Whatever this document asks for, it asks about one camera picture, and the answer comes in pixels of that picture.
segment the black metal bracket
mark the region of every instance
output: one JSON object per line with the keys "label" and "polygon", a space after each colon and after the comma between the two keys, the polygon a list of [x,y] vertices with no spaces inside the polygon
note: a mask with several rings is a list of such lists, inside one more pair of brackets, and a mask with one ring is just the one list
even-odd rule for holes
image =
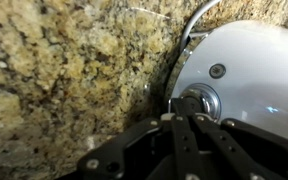
{"label": "black metal bracket", "polygon": [[288,179],[287,139],[235,119],[218,124],[194,98],[172,99],[172,111],[129,128],[59,179]]}

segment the round knob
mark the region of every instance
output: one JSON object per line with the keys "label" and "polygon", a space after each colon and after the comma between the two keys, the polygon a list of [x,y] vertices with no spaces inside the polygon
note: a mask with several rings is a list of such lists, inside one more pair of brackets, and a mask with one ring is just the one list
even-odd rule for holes
{"label": "round knob", "polygon": [[220,118],[221,102],[216,92],[210,86],[205,84],[192,84],[181,93],[180,97],[196,99],[203,108],[203,113],[208,114],[215,120]]}

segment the granite countertop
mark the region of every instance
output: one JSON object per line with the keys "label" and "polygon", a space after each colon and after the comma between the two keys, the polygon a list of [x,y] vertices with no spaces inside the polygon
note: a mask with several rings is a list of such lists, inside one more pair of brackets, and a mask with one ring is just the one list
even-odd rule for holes
{"label": "granite countertop", "polygon": [[[206,0],[0,0],[0,179],[53,179],[158,115],[179,37]],[[288,0],[223,0],[208,29],[281,25]]]}

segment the screw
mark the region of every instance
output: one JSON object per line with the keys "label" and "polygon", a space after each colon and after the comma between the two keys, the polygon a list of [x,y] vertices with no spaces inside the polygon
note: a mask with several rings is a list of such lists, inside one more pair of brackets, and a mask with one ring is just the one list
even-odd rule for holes
{"label": "screw", "polygon": [[157,121],[151,121],[152,126],[157,126]]}
{"label": "screw", "polygon": [[183,150],[184,150],[185,152],[190,152],[190,148],[187,147],[187,146],[184,146],[184,147],[183,147]]}
{"label": "screw", "polygon": [[228,124],[228,125],[231,125],[231,126],[234,126],[234,125],[235,125],[233,121],[227,121],[227,124]]}
{"label": "screw", "polygon": [[99,163],[100,162],[97,159],[91,159],[91,160],[87,161],[86,167],[88,169],[96,169],[98,167]]}
{"label": "screw", "polygon": [[223,141],[226,140],[226,138],[224,136],[220,136],[220,139],[223,140]]}
{"label": "screw", "polygon": [[254,174],[254,173],[251,173],[250,176],[251,176],[251,180],[265,180],[262,176]]}
{"label": "screw", "polygon": [[210,76],[214,79],[219,79],[224,76],[226,72],[225,66],[222,64],[215,64],[210,68]]}
{"label": "screw", "polygon": [[233,148],[232,146],[229,146],[228,150],[230,150],[231,152],[235,152],[235,148]]}
{"label": "screw", "polygon": [[186,174],[185,180],[200,180],[195,174]]}
{"label": "screw", "polygon": [[197,116],[197,119],[200,121],[204,121],[204,117],[203,116]]}
{"label": "screw", "polygon": [[181,116],[177,116],[176,120],[183,121],[183,118]]}

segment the speckled granite surface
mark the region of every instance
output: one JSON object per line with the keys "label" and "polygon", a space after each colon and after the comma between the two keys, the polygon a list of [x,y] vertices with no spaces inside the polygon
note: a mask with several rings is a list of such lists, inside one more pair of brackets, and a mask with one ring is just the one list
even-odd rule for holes
{"label": "speckled granite surface", "polygon": [[[53,179],[158,114],[185,23],[203,1],[0,0],[0,179]],[[224,0],[202,29],[282,24],[288,0]]]}

